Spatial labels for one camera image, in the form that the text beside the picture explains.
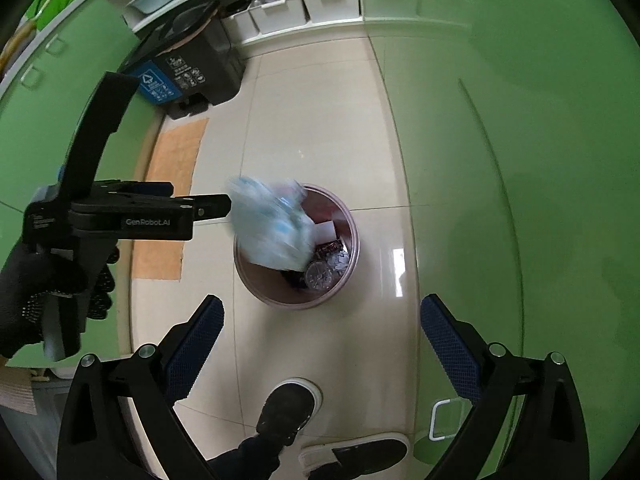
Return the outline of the black gloved left hand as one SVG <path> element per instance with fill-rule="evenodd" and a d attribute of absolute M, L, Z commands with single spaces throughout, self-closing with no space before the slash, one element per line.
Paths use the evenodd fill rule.
<path fill-rule="evenodd" d="M 42 317 L 49 296 L 89 295 L 88 317 L 103 320 L 111 309 L 115 280 L 104 266 L 91 281 L 79 266 L 60 255 L 32 252 L 18 240 L 1 270 L 1 361 L 28 344 L 43 341 Z"/>

